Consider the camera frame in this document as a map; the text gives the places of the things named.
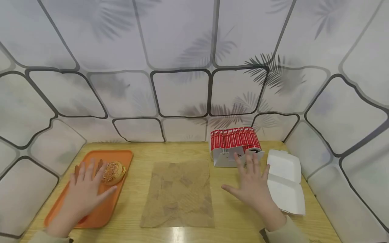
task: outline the white wall tile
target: white wall tile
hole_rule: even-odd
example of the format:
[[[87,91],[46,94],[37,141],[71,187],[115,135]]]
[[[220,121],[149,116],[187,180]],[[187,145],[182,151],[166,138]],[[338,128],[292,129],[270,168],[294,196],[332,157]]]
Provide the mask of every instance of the white wall tile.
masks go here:
[[[343,159],[342,167],[352,186],[388,227],[389,130]]]
[[[162,121],[162,127],[168,142],[205,141],[207,120],[167,118]]]
[[[161,126],[156,119],[116,120],[120,134],[131,142],[163,142]]]
[[[324,141],[304,121],[300,122],[286,141],[291,154],[301,163],[301,172],[308,178],[315,170],[330,162],[332,154]]]
[[[277,54],[292,67],[316,65],[336,73],[378,4],[364,0],[296,1]]]
[[[57,178],[29,159],[18,161],[0,180],[0,229],[19,236],[35,217]]]
[[[32,71],[30,77],[61,114],[105,116],[103,107],[81,75]]]
[[[264,69],[255,69],[265,73]],[[255,111],[263,84],[254,82],[249,70],[222,70],[214,74],[212,115],[231,115]]]
[[[18,155],[18,151],[12,148],[7,143],[0,141],[0,154],[2,159],[0,160],[0,176],[4,170],[14,161]]]
[[[83,69],[146,67],[132,1],[42,2]]]
[[[157,108],[144,73],[92,74],[90,81],[113,117],[155,116]]]
[[[387,119],[385,112],[363,101],[339,77],[331,80],[323,93],[307,118],[337,154],[351,148]]]
[[[207,113],[208,75],[197,80],[180,82],[180,73],[156,73],[153,82],[161,114],[187,117],[203,116]]]
[[[283,141],[296,122],[295,115],[263,114],[255,118],[252,127],[260,141]]]
[[[29,153],[36,161],[63,175],[85,143],[68,125],[54,120],[52,128],[36,137]]]
[[[68,126],[76,130],[88,143],[95,142],[125,142],[119,136],[110,119],[98,119],[94,117],[60,118]]]
[[[316,68],[283,68],[279,86],[266,85],[263,99],[272,111],[304,112],[327,79],[325,71]]]
[[[274,52],[292,1],[223,0],[219,8],[216,53],[231,47],[225,58],[215,58],[219,66],[244,65],[261,53]],[[228,45],[233,42],[236,48]]]
[[[11,60],[4,54],[0,48],[0,71],[3,71],[11,66]]]
[[[24,77],[8,74],[0,78],[0,136],[18,146],[49,127],[54,112]]]
[[[351,190],[338,166],[324,167],[308,184],[342,242],[389,241],[389,234]]]
[[[18,243],[19,240],[18,239],[14,239],[14,238],[8,238],[8,237],[0,236],[0,242],[1,243]]]
[[[151,66],[155,69],[187,68],[209,63],[213,1],[137,0],[136,3],[138,9],[143,6],[144,10],[140,25]]]
[[[18,62],[26,66],[75,68],[37,1],[5,0],[1,4],[1,42]]]
[[[385,105],[389,105],[388,11],[389,2],[383,1],[372,23],[343,64],[349,79],[356,82],[367,96]]]

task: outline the red sticker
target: red sticker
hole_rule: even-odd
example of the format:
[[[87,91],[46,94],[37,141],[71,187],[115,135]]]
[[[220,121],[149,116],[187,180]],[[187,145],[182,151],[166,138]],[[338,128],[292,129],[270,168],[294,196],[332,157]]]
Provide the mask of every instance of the red sticker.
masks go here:
[[[219,140],[219,130],[214,131],[215,133],[215,148],[220,148],[220,140]]]
[[[237,142],[237,146],[242,146],[242,140],[240,139],[239,129],[234,128],[235,141]]]
[[[228,130],[228,135],[230,137],[231,148],[235,148],[237,146],[237,143],[235,141],[234,130],[233,129],[229,129]]]
[[[244,128],[239,128],[239,134],[242,140],[242,145],[247,145],[247,138],[246,138],[246,134],[244,133]]]
[[[244,127],[244,133],[246,134],[246,138],[247,138],[247,143],[248,145],[254,145],[253,141],[252,141],[252,138],[251,138],[251,134],[250,134],[250,129],[249,127]]]
[[[228,137],[228,129],[224,130],[223,133],[224,133],[224,142],[226,144],[226,149],[229,149],[231,148],[231,145],[230,145],[230,138]]]
[[[211,132],[211,151],[215,148],[214,132]]]
[[[257,148],[261,148],[261,146],[259,145],[257,134],[254,131],[254,128],[250,128],[250,134],[251,134],[251,138],[254,142],[254,145],[257,146]]]
[[[220,137],[220,147],[225,149],[226,146],[224,145],[224,134],[223,130],[219,130],[219,137]]]

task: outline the finger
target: finger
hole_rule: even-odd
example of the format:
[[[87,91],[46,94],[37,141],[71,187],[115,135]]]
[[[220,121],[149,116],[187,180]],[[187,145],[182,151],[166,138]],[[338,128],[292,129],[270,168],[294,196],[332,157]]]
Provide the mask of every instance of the finger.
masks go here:
[[[252,161],[254,163],[254,174],[261,176],[261,167],[259,166],[257,153],[252,155]]]
[[[106,190],[105,192],[101,193],[100,195],[97,196],[97,199],[96,199],[96,205],[99,205],[100,203],[102,203],[107,197],[109,197],[112,193],[114,193],[117,189],[117,186],[113,186],[111,187],[110,189]]]
[[[78,182],[81,182],[84,180],[84,176],[85,176],[85,162],[81,162],[80,164],[80,171],[78,173],[78,177],[77,177],[77,181]]]
[[[269,177],[270,164],[266,165],[265,171],[262,174],[262,180],[267,181]]]
[[[252,156],[248,149],[246,149],[246,168],[247,174],[254,174],[254,164],[252,162]]]
[[[93,168],[94,168],[94,166],[95,166],[95,162],[94,162],[94,161],[91,161],[91,162],[89,163],[88,168],[86,169],[84,180],[87,180],[87,181],[91,181],[91,180],[92,180],[92,174],[93,174]]]
[[[74,174],[74,173],[71,173],[71,174],[70,174],[69,186],[70,186],[70,187],[74,187],[74,186],[75,186],[75,174]]]
[[[230,185],[222,185],[221,188],[225,191],[228,191],[231,195],[239,199],[239,190]]]
[[[95,178],[93,179],[93,181],[96,182],[97,184],[99,184],[100,181],[102,180],[103,175],[104,175],[104,171],[105,171],[105,169],[107,168],[107,165],[108,165],[107,163],[104,163],[104,164],[100,167],[100,169],[98,170],[98,172],[97,172]]]
[[[240,158],[239,158],[239,156],[238,156],[238,154],[236,152],[234,153],[234,158],[235,158],[235,162],[237,163],[239,174],[243,175],[245,172],[244,172],[244,168],[243,168],[243,165],[242,165],[242,161],[240,161]]]

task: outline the sleeve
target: sleeve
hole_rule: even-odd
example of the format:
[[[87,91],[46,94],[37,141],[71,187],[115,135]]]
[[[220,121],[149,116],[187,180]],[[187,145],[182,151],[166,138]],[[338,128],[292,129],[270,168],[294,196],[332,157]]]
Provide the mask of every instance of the sleeve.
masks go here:
[[[28,243],[69,243],[70,238],[52,237],[44,231],[37,232]]]
[[[308,238],[289,216],[286,216],[286,224],[282,228],[272,232],[266,229],[265,231],[270,243],[309,243]]]

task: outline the left hand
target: left hand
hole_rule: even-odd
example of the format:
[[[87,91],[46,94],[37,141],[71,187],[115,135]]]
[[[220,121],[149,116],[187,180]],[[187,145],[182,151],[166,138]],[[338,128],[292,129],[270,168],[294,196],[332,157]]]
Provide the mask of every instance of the left hand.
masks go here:
[[[78,177],[70,175],[68,194],[58,215],[46,229],[46,233],[53,237],[67,238],[70,231],[84,216],[92,212],[100,203],[116,191],[116,186],[98,195],[98,188],[103,178],[107,164],[104,164],[92,179],[94,163],[90,163],[85,170],[85,163],[81,163]]]

